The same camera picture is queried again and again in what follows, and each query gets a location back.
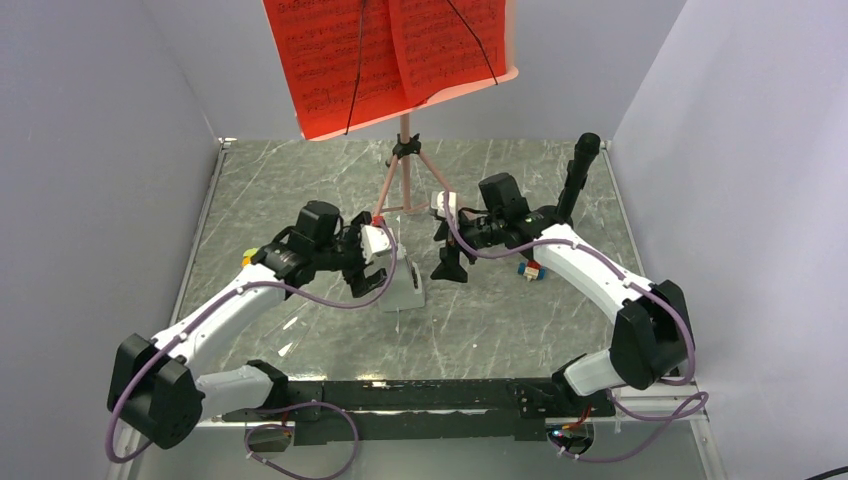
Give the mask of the clear plastic metronome cover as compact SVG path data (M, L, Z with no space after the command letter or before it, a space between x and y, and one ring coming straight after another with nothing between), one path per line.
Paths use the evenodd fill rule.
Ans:
M293 312L282 318L261 336L261 343L269 358L286 358L305 338L313 323L313 315L304 312Z

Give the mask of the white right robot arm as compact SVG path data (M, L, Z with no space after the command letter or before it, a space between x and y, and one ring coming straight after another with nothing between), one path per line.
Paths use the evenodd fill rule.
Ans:
M652 282L602 254L547 205L535 210L507 173L480 182L485 207L467 218L450 191L431 196L431 213L443 242L434 280L465 283L460 259L493 259L495 246L525 258L523 273L538 263L592 301L612 323L610 346L584 354L558 370L552 402L565 415L586 407L591 394L629 386L645 390L681 364L695 365L695 345L682 289L670 280Z

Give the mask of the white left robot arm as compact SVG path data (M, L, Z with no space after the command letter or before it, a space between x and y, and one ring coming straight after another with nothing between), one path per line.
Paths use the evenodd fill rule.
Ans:
M169 449L214 416L252 410L264 420L279 417L291 403L285 373L261 360L214 373L214 354L292 296L343 310L373 304L369 294L386 292L398 254L382 218L363 211L345 222L334 205L308 202L201 307L149 339L132 334L119 345L107 396L108 457L132 458L114 449L119 422Z

